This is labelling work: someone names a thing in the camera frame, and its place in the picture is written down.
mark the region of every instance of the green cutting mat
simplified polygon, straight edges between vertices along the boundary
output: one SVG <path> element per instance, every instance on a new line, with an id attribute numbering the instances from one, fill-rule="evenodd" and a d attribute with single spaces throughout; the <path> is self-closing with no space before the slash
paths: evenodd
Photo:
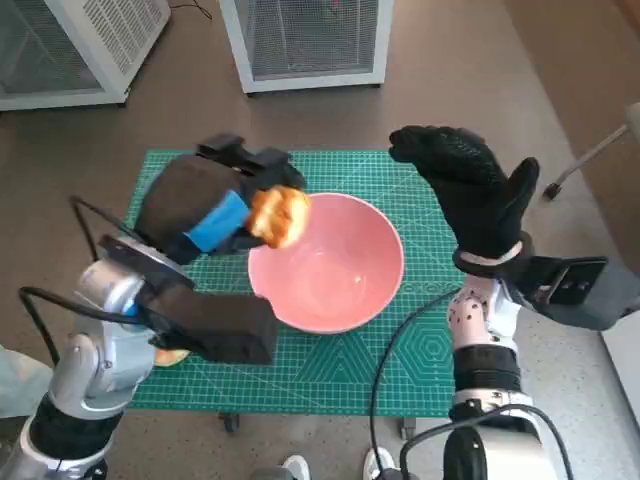
<path id="1" fill-rule="evenodd" d="M 129 208 L 130 225 L 153 179 L 179 153 L 147 153 Z M 462 282 L 451 262 L 455 239 L 433 192 L 412 166 L 378 151 L 292 155 L 310 192 L 355 195 L 393 222 L 406 257 L 396 298 L 347 334 L 309 335 L 283 325 L 273 366 L 220 365 L 190 355 L 175 367 L 156 368 L 138 390 L 135 407 L 365 415 L 376 365 L 396 326 L 427 299 Z M 246 265 L 246 254 L 201 257 L 187 272 L 201 291 L 250 292 Z M 446 416 L 453 379 L 445 312 L 446 302 L 425 313 L 399 341 L 381 384 L 381 415 Z"/>

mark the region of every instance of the table leg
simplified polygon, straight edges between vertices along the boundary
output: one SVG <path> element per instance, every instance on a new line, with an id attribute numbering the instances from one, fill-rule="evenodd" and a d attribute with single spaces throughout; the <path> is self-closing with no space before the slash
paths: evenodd
<path id="1" fill-rule="evenodd" d="M 235 433 L 240 429 L 240 414 L 239 413 L 220 413 L 218 418 L 222 420 L 222 425 L 227 433 Z"/>
<path id="2" fill-rule="evenodd" d="M 400 417 L 398 419 L 400 438 L 403 440 L 410 440 L 415 436 L 417 420 L 418 419 L 415 417 Z"/>

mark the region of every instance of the pant leg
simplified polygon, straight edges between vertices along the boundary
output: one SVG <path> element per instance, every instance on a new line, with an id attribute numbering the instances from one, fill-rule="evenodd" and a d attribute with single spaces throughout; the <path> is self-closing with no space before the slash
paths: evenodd
<path id="1" fill-rule="evenodd" d="M 402 480 L 402 472 L 395 468 L 385 468 L 382 473 L 384 474 L 384 477 L 382 475 L 378 475 L 376 480 Z M 420 480 L 413 473 L 409 473 L 409 477 L 411 480 Z"/>
<path id="2" fill-rule="evenodd" d="M 251 474 L 250 480 L 296 480 L 284 467 L 261 468 Z"/>

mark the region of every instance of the person's leg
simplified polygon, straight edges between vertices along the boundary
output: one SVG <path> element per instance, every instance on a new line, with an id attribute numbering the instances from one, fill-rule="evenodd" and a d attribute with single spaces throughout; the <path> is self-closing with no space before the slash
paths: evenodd
<path id="1" fill-rule="evenodd" d="M 382 460 L 384 475 L 380 474 L 380 469 L 378 468 L 376 456 L 372 448 L 364 458 L 362 480 L 402 480 L 402 472 L 396 468 L 396 464 L 389 451 L 386 448 L 378 447 L 378 453 L 380 454 L 380 460 Z M 411 474 L 411 480 L 419 479 Z"/>
<path id="2" fill-rule="evenodd" d="M 256 470 L 251 474 L 251 480 L 311 480 L 311 473 L 304 457 L 293 455 L 281 467 Z"/>

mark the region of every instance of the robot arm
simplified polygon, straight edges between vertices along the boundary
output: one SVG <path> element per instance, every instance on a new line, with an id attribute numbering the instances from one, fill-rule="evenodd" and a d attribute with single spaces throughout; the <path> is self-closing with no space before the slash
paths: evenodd
<path id="1" fill-rule="evenodd" d="M 507 177 L 484 140 L 464 129 L 404 127 L 390 140 L 391 156 L 412 163 L 433 188 L 458 241 L 454 264 L 467 274 L 447 312 L 453 423 L 405 444 L 403 476 L 409 476 L 407 454 L 413 446 L 451 431 L 444 451 L 447 480 L 555 480 L 531 414 L 537 409 L 521 387 L 514 334 L 522 307 L 521 298 L 515 302 L 511 295 L 533 257 L 521 223 L 535 190 L 537 161 L 524 160 Z"/>
<path id="2" fill-rule="evenodd" d="M 449 304 L 455 394 L 450 417 L 463 421 L 507 405 L 532 405 L 521 388 L 513 339 L 521 306 L 501 280 L 467 276 Z M 555 480 L 533 416 L 504 412 L 482 426 L 455 429 L 444 451 L 447 480 Z"/>
<path id="3" fill-rule="evenodd" d="M 201 253 L 262 244 L 242 228 L 252 195 L 279 184 L 304 186 L 287 154 L 266 149 L 254 155 L 242 142 L 220 135 L 176 159 L 143 201 L 138 239 L 101 239 L 102 256 L 80 277 L 76 296 L 89 317 L 100 312 L 103 321 L 77 318 L 49 391 L 0 467 L 0 480 L 104 479 L 112 434 L 153 368 L 154 345 L 211 361 L 271 362 L 278 321 L 269 302 L 196 292 L 180 266 Z M 90 233 L 85 236 L 97 257 Z M 21 293 L 47 299 L 36 288 Z M 115 316 L 104 321 L 110 314 L 130 317 L 126 324 Z"/>

